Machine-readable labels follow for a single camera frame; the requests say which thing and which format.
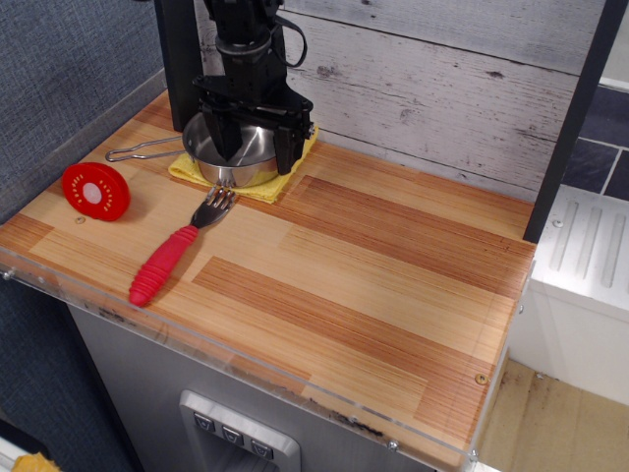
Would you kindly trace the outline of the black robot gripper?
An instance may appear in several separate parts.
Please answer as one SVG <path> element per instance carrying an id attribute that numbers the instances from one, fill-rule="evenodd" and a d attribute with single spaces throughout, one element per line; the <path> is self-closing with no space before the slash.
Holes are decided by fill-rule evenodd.
<path id="1" fill-rule="evenodd" d="M 277 171 L 287 175 L 315 134 L 313 103 L 287 84 L 285 44 L 272 42 L 252 51 L 230 55 L 222 45 L 224 73 L 194 79 L 200 90 L 201 113 L 218 153 L 229 161 L 243 145 L 238 122 L 277 129 L 273 143 Z"/>

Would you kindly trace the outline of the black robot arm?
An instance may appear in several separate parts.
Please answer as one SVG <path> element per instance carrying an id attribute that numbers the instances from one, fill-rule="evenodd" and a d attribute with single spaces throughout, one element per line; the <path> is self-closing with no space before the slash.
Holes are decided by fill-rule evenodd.
<path id="1" fill-rule="evenodd" d="M 242 128 L 272 132 L 278 173 L 285 175 L 302 157 L 312 135 L 313 103 L 287 84 L 288 70 L 300 67 L 308 44 L 295 63 L 286 57 L 284 31 L 303 35 L 294 23 L 277 15 L 281 1 L 207 1 L 216 26 L 215 48 L 224 73 L 194 80 L 200 89 L 200 111 L 218 154 L 230 160 L 242 147 Z"/>

